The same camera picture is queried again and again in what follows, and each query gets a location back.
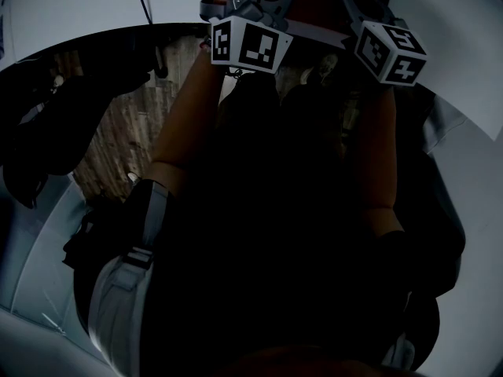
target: white curved surface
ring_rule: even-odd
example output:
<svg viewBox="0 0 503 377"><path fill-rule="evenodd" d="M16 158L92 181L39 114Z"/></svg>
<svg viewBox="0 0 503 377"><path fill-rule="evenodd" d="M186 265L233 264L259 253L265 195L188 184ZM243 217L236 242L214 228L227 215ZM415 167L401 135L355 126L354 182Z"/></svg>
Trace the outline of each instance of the white curved surface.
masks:
<svg viewBox="0 0 503 377"><path fill-rule="evenodd" d="M63 335L0 309L0 364L9 377L117 377Z"/></svg>
<svg viewBox="0 0 503 377"><path fill-rule="evenodd" d="M492 142L466 121L432 153L466 246L456 286L437 299L439 337L419 372L428 377L500 377L501 366L499 372L495 369L503 358L503 138Z"/></svg>
<svg viewBox="0 0 503 377"><path fill-rule="evenodd" d="M145 0L152 21L201 22L200 0ZM122 27L146 25L140 0L12 0L16 60L59 43Z"/></svg>
<svg viewBox="0 0 503 377"><path fill-rule="evenodd" d="M418 82L493 140L503 126L503 2L390 0L430 55Z"/></svg>

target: dark clothing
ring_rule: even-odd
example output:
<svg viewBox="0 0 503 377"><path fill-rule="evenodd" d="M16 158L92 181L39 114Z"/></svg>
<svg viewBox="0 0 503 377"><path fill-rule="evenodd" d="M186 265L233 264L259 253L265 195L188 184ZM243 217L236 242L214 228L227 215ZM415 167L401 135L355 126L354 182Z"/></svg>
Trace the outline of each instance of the dark clothing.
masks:
<svg viewBox="0 0 503 377"><path fill-rule="evenodd" d="M154 355L145 335L152 362L207 375L298 344L380 363L402 333L405 234L374 240L359 225L327 127L337 110L315 88L296 87L280 106L273 79L246 75L224 102L231 112L180 203L182 229L175 240L170 223L156 252L145 331L157 335L166 310L170 338L169 355Z"/></svg>

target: white fabric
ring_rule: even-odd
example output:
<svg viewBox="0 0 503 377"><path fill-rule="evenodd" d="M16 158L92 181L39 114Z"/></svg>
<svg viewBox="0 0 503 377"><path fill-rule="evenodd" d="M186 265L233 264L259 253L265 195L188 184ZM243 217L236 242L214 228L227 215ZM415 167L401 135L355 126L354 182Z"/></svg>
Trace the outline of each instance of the white fabric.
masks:
<svg viewBox="0 0 503 377"><path fill-rule="evenodd" d="M152 277L148 270L111 260L94 285L88 318L92 343L122 377L140 375L140 334L145 295Z"/></svg>

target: dark object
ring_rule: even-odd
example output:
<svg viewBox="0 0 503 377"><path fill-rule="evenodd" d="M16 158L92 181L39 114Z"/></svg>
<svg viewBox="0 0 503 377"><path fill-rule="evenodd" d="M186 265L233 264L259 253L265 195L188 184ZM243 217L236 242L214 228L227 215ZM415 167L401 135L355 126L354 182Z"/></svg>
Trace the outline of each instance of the dark object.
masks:
<svg viewBox="0 0 503 377"><path fill-rule="evenodd" d="M12 223L14 218L14 200L10 197L0 196L0 261L7 248L8 239L12 232Z"/></svg>
<svg viewBox="0 0 503 377"><path fill-rule="evenodd" d="M401 296L406 291L402 290L401 284L407 280L404 277L407 263L400 261L403 260L400 250L408 247L408 242L404 240L406 234L390 234L381 241L372 241L369 247L359 239L362 228L347 219L346 214L351 212L351 208L341 206L342 202L346 202L341 190L346 188L344 180L341 180L339 161L333 155L337 136L330 133L328 124L333 122L326 120L336 112L332 105L323 105L322 92L320 86L317 88L309 83L297 86L280 106L274 78L256 73L243 75L234 91L222 102L228 105L229 110L217 128L212 141L213 149L208 149L208 165L201 169L203 172L205 169L210 171L199 175L201 185L193 192L194 197L192 194L187 197L190 207L200 210L198 214L191 213L190 220L197 220L198 229L204 231L201 235L207 241L211 241L211 231L215 229L212 225L224 220L225 227L218 228L219 242L235 241L239 236L240 250L244 250L244 254L240 250L235 251L235 246L212 244L208 245L210 248L191 247L191 252L206 250L204 253L207 256L202 255L204 260L195 267L200 272L206 269L210 255L215 256L216 253L222 258L229 258L229 253L234 253L235 256L231 264L222 264L225 271L221 271L221 283L220 280L213 280L220 263L210 261L211 272L204 274L208 278L201 280L195 276L196 284L190 293L200 298L200 303L226 304L226 300L232 297L233 303L229 306L236 310L226 314L225 323L219 323L221 311L217 306L210 306L204 313L197 311L198 305L193 308L174 306L173 314L180 314L180 317L175 317L180 321L178 325L183 325L183 331L182 328L169 326L171 336L181 336L180 340L176 339L173 352L170 352L176 353L176 361L172 363L174 368L190 364L194 369L189 374L211 374L245 353L290 342L311 342L324 347L334 356L379 363L397 337L408 331L404 329L408 314L403 314L405 303ZM266 125L263 113L268 116ZM296 167L292 165L294 163L303 165ZM263 177L263 169L268 170L267 178ZM309 188L299 188L300 184ZM276 241L268 240L262 245L259 236L263 236L263 230L269 231L270 236L276 236L273 231L280 230L281 233ZM183 239L198 241L187 238L189 232L184 229ZM281 246L281 242L285 241L288 247ZM173 277L163 275L172 268L161 265L162 261L171 264L169 258L173 258L173 254L168 247L161 247L156 252L157 268L154 269L151 292L154 284L173 280ZM296 256L299 251L302 253L300 260ZM255 255L260 258L257 262L252 260ZM325 262L327 258L331 258L330 264ZM248 278L239 279L235 285L229 283L233 277L240 275L247 263L261 264L260 272L250 271ZM271 270L277 269L278 264L282 265L279 267L281 278L270 277L274 276ZM359 278L351 277L354 275L351 269L358 270L355 273ZM184 269L180 274L188 276L183 280L184 284L188 284L192 272ZM307 283L308 280L312 282L310 278L313 275L321 277L315 284ZM327 281L331 284L328 290ZM275 295L269 295L271 284L276 288ZM227 290L222 288L222 293L219 293L214 286L228 287ZM288 294L291 286L295 286L296 296ZM163 290L160 286L156 289L157 292ZM296 297L295 304L289 301L291 297ZM156 298L151 294L145 301L145 314L151 316L146 317L142 326L144 350L141 358L142 364L153 370L160 359L164 360L162 353L151 344L162 327L159 322L156 323L156 320L162 319L162 299L163 296ZM432 295L424 307L430 303L435 313L436 303ZM253 309L254 316L249 317L242 309ZM187 313L191 314L190 323L183 322ZM264 326L270 320L274 320L274 328L267 330ZM436 340L438 322L432 324L429 319L421 321L430 330L423 329L425 334L417 336L415 343L421 346L419 351L427 356L431 350L430 342ZM235 334L227 331L227 323L237 331ZM192 338L186 338L196 334L211 337L211 343L201 340L198 345ZM240 339L243 335L248 337L245 344ZM193 351L183 353L179 349L184 347L181 342ZM189 359L195 350L201 352L198 364Z"/></svg>
<svg viewBox="0 0 503 377"><path fill-rule="evenodd" d="M5 50L3 46L3 16L0 16L0 60L4 57Z"/></svg>
<svg viewBox="0 0 503 377"><path fill-rule="evenodd" d="M104 68L113 76L107 88L113 96L136 90L150 79L156 66L153 27L123 29L113 33L91 35L79 49L80 64L85 76L99 79Z"/></svg>
<svg viewBox="0 0 503 377"><path fill-rule="evenodd" d="M79 231L63 247L66 253L63 263L72 269L85 264L87 255L93 255L88 240L93 229L102 228L109 223L121 208L121 204L111 201L103 192L87 204L92 210L83 216Z"/></svg>
<svg viewBox="0 0 503 377"><path fill-rule="evenodd" d="M16 126L37 104L52 97L52 58L19 63L0 72L2 108L0 111L0 166L9 154Z"/></svg>
<svg viewBox="0 0 503 377"><path fill-rule="evenodd" d="M439 337L440 314L436 298L413 292L409 297L405 320L407 340L415 349L411 369L417 370L428 358Z"/></svg>
<svg viewBox="0 0 503 377"><path fill-rule="evenodd" d="M74 77L32 121L15 129L4 163L6 187L15 199L33 208L47 174L76 168L111 100L100 82Z"/></svg>
<svg viewBox="0 0 503 377"><path fill-rule="evenodd" d="M395 213L424 264L422 286L434 297L443 295L457 280L464 231L435 161L421 150L398 150Z"/></svg>

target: cable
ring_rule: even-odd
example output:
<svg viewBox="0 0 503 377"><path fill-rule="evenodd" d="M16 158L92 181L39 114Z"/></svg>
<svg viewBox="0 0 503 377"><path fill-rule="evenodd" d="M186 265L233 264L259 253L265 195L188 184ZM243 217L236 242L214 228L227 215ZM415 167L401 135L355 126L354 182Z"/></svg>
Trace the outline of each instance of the cable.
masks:
<svg viewBox="0 0 503 377"><path fill-rule="evenodd" d="M229 68L227 68L226 75L229 77L233 77L234 79L240 79L241 76L243 75L243 70L238 68L235 72L231 72Z"/></svg>
<svg viewBox="0 0 503 377"><path fill-rule="evenodd" d="M147 7L145 6L145 2L143 0L140 0L141 6L143 7L143 11L145 11L145 16L147 17L147 21L149 22L150 25L152 25L152 20L150 19L149 11L147 10Z"/></svg>

